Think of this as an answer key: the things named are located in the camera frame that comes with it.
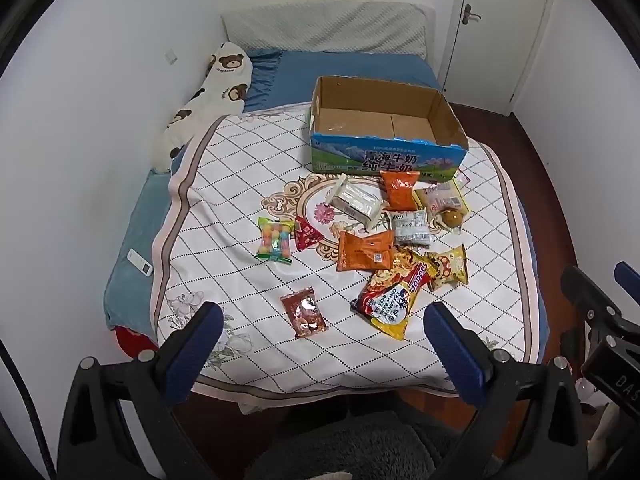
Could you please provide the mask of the clear yellow edged snack packet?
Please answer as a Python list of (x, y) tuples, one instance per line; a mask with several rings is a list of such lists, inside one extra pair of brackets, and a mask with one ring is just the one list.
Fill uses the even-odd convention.
[(439, 213), (444, 209), (461, 210), (465, 217), (469, 213), (469, 207), (455, 180), (433, 184), (428, 188), (418, 188), (416, 197), (427, 210), (427, 217), (430, 219), (439, 221)]

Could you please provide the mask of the white remote control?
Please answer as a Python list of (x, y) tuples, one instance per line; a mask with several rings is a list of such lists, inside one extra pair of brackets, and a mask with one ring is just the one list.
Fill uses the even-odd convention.
[(153, 266), (142, 257), (134, 248), (130, 248), (126, 255), (127, 260), (147, 278), (153, 273)]

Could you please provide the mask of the red white strip snack packet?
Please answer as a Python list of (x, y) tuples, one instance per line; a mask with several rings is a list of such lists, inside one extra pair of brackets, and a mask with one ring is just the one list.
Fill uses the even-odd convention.
[(471, 182), (471, 179), (460, 169), (458, 169), (454, 174), (454, 180), (460, 190), (465, 188)]

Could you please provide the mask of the white door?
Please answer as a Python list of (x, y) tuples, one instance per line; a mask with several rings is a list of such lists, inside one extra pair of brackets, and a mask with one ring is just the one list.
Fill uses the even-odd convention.
[[(479, 22), (461, 23), (469, 3)], [(442, 88), (454, 104), (509, 114), (548, 0), (462, 0)]]

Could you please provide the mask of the grey fluffy rug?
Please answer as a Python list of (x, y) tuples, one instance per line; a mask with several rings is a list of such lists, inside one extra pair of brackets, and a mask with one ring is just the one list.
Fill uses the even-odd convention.
[(247, 479), (427, 479), (460, 434), (424, 414), (349, 417), (274, 444)]

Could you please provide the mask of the white wafer snack pack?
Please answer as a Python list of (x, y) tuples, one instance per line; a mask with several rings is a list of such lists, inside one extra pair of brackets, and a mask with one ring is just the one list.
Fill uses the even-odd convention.
[(378, 224), (384, 209), (382, 198), (353, 184), (346, 174), (337, 178), (324, 203), (359, 221), (367, 232)]

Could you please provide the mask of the orange snack bag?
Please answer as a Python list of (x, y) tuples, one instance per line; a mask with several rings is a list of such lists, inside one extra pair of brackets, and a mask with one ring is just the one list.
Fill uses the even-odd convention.
[(338, 241), (337, 271), (377, 271), (392, 267), (394, 233), (386, 230), (366, 237), (343, 231)]
[(381, 177), (387, 195), (388, 211), (416, 211), (413, 188), (420, 178), (419, 171), (382, 171)]

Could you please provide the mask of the grey headboard pillow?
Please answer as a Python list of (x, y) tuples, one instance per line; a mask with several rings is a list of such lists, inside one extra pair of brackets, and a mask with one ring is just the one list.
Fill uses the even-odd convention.
[(221, 15), (245, 50), (433, 54), (435, 10), (416, 3), (309, 0), (255, 6)]

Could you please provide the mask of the yellow guoba snack bag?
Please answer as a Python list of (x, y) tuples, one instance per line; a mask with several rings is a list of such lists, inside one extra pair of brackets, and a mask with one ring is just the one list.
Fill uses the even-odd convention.
[(447, 284), (454, 287), (469, 284), (468, 260), (463, 245), (446, 252), (429, 252), (427, 259), (437, 270), (436, 276), (428, 283), (431, 292)]

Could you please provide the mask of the yellow red noodle bag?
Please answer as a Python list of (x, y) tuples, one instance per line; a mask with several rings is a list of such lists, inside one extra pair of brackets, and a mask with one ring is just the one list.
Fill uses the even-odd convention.
[(430, 258), (397, 248), (392, 267), (374, 272), (350, 308), (383, 334), (403, 340), (418, 293), (437, 275)]

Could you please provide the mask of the braised egg packet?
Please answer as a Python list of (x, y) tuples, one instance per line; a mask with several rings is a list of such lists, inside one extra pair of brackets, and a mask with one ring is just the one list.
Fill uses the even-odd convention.
[(450, 232), (459, 233), (462, 229), (465, 214), (457, 209), (444, 209), (439, 213), (440, 223)]

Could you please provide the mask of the open cardboard milk box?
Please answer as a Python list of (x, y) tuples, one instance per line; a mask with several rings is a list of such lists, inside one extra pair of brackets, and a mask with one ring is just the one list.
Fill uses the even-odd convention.
[(433, 183), (450, 180), (469, 151), (469, 139), (441, 91), (346, 76), (317, 79), (309, 144), (317, 174), (417, 171)]

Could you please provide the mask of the dark red jerky packet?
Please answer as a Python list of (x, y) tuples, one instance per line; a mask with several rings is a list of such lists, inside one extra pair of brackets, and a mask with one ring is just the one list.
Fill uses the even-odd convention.
[(283, 296), (280, 301), (296, 338), (310, 337), (326, 330), (326, 321), (318, 308), (312, 287)]

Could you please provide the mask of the bear print long pillow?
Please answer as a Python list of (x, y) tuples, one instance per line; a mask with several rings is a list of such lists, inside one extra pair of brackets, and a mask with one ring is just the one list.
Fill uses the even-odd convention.
[(205, 78), (194, 96), (175, 112), (153, 142), (152, 169), (157, 174), (168, 172), (172, 153), (194, 136), (206, 133), (219, 117), (242, 113), (252, 73), (250, 57), (231, 41), (226, 41), (212, 54)]

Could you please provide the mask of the grey white snack packet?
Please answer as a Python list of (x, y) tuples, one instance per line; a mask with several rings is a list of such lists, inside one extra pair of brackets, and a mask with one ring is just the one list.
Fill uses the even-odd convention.
[(387, 217), (390, 219), (390, 228), (394, 232), (396, 245), (431, 246), (432, 234), (424, 209), (415, 211), (389, 211)]

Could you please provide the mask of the red object under bed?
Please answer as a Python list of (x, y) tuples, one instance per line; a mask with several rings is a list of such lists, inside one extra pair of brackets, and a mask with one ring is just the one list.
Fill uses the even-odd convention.
[(150, 350), (157, 352), (157, 345), (147, 336), (130, 330), (129, 328), (116, 326), (114, 328), (115, 338), (122, 352), (135, 359), (142, 351)]

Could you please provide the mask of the small red snack packet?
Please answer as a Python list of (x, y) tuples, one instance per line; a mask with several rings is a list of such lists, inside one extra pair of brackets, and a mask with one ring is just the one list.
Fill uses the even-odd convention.
[(296, 249), (299, 252), (324, 240), (324, 236), (303, 217), (295, 219), (294, 238)]

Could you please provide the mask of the wall socket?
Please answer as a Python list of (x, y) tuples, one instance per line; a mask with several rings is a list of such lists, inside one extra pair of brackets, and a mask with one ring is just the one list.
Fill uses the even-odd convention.
[(175, 62), (177, 62), (177, 55), (172, 49), (169, 49), (165, 52), (165, 58), (169, 65), (174, 65)]

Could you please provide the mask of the blue bed sheet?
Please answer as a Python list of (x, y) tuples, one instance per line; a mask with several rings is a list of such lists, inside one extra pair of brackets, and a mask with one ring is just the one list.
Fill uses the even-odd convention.
[[(247, 54), (253, 73), (242, 113), (219, 117), (173, 152), (168, 172), (149, 173), (106, 284), (106, 324), (160, 344), (200, 304), (213, 301), (224, 310), (228, 330), (266, 348), (293, 339), (280, 298), (312, 287), (341, 335), (352, 342), (370, 338), (372, 328), (356, 323), (349, 310), (368, 274), (336, 268), (341, 232), (363, 234), (364, 226), (326, 206), (335, 177), (312, 170), (314, 87), (322, 76), (346, 76), (437, 89), (433, 73), (414, 55)], [(463, 196), (472, 211), (459, 233), (433, 226), (432, 248), (463, 245), (469, 284), (443, 287), (437, 296), (465, 327), (534, 358), (544, 304), (511, 178), (495, 152), (472, 139), (458, 169), (471, 179)], [(324, 240), (299, 252), (293, 231), (291, 264), (259, 260), (260, 217), (303, 217)], [(127, 260), (130, 248), (152, 264), (151, 276)]]

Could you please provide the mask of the colourful candy ball bag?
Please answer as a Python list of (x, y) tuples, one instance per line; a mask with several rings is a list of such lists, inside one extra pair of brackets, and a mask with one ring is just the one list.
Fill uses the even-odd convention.
[(291, 264), (291, 236), (294, 231), (294, 221), (260, 217), (257, 224), (260, 231), (260, 245), (256, 258)]

